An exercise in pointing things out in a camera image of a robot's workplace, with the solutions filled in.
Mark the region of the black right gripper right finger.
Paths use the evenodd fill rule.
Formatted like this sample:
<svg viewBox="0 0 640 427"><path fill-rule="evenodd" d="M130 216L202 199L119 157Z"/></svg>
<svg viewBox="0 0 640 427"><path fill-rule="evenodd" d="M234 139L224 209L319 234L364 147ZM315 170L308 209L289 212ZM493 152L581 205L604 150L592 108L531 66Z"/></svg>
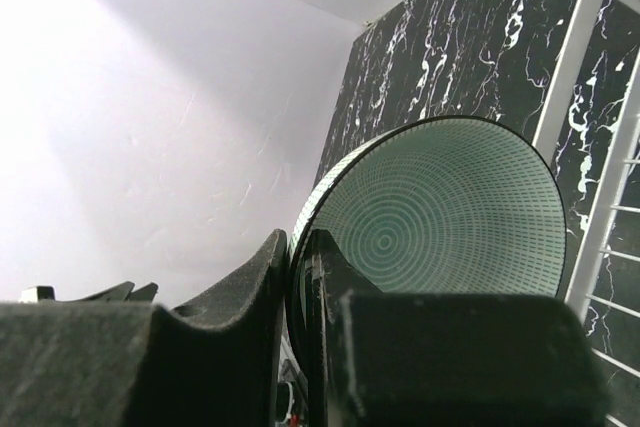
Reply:
<svg viewBox="0 0 640 427"><path fill-rule="evenodd" d="M561 301L384 293L324 230L304 269L311 425L605 424L606 382Z"/></svg>

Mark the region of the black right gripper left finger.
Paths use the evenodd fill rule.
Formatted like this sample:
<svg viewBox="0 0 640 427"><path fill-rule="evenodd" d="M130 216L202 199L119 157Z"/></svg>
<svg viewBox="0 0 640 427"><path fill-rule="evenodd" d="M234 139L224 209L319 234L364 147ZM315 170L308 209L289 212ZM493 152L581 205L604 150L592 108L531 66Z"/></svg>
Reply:
<svg viewBox="0 0 640 427"><path fill-rule="evenodd" d="M5 426L270 426L284 231L184 304L45 300L1 307Z"/></svg>

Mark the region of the celadon green bowl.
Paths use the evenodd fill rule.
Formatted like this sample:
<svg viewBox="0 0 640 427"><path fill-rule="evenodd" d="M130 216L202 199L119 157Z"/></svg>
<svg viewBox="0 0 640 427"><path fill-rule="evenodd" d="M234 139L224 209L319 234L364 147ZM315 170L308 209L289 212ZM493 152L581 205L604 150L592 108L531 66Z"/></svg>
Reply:
<svg viewBox="0 0 640 427"><path fill-rule="evenodd" d="M329 232L385 292L556 296L566 258L560 189L519 133L473 116L423 119L340 159L314 187L289 240L289 341L306 358L304 252Z"/></svg>

